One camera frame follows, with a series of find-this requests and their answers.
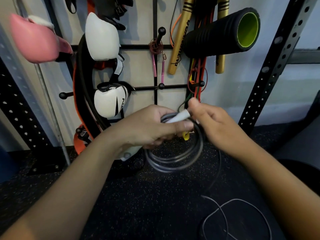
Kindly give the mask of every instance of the white jump rope handle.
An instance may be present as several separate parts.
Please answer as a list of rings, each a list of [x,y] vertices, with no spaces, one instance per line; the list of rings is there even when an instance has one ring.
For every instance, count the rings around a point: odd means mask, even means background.
[[[185,110],[181,111],[180,113],[178,113],[173,118],[171,118],[170,120],[168,120],[166,123],[174,123],[174,122],[178,122],[178,121],[183,121],[183,120],[185,120],[185,119],[187,119],[189,117],[190,117],[190,113],[188,112],[188,110],[185,109]],[[122,161],[126,161],[130,157],[132,157],[134,154],[136,154],[138,152],[138,150],[140,150],[141,147],[142,146],[130,147],[126,151],[120,153],[119,158]]]

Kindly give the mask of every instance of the gold stick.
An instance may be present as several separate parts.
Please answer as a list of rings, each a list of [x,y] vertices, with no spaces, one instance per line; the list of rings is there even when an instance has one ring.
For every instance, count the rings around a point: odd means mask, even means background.
[[[177,65],[180,61],[180,55],[182,51],[182,41],[186,36],[190,18],[194,6],[195,0],[185,0],[182,8],[181,18],[179,21],[179,26],[177,30],[177,34],[174,38],[174,46],[171,53],[170,63],[168,67],[168,73],[174,75],[177,70]]]
[[[218,18],[221,19],[229,14],[229,0],[218,0]],[[226,55],[216,56],[216,73],[224,72],[224,62]]]

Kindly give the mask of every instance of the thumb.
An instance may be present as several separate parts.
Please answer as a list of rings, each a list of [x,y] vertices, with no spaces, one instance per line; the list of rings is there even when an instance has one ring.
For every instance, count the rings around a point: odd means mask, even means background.
[[[162,137],[190,131],[193,129],[193,123],[190,120],[184,120],[175,123],[161,123],[159,129],[159,137]]]
[[[212,127],[214,120],[196,98],[193,97],[189,100],[188,111],[191,112],[192,116],[198,120],[204,128]]]

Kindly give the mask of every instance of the hand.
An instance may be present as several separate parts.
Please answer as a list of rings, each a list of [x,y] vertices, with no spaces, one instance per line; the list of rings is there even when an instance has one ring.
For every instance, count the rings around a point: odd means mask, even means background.
[[[216,106],[192,98],[188,111],[204,128],[209,141],[227,154],[239,159],[255,144],[228,113]]]
[[[106,129],[103,134],[112,136],[119,143],[126,146],[144,146],[152,149],[164,140],[169,140],[175,134],[193,129],[191,121],[176,123],[161,123],[163,115],[174,113],[172,109],[150,105],[117,122]]]

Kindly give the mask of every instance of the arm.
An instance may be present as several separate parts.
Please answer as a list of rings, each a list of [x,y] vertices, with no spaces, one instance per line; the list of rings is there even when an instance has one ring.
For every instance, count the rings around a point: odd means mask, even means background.
[[[151,105],[101,133],[0,240],[78,239],[117,155],[130,146],[160,145],[191,122],[160,123],[173,111]]]
[[[320,197],[258,146],[222,108],[189,101],[208,139],[249,171],[294,239],[320,239]]]

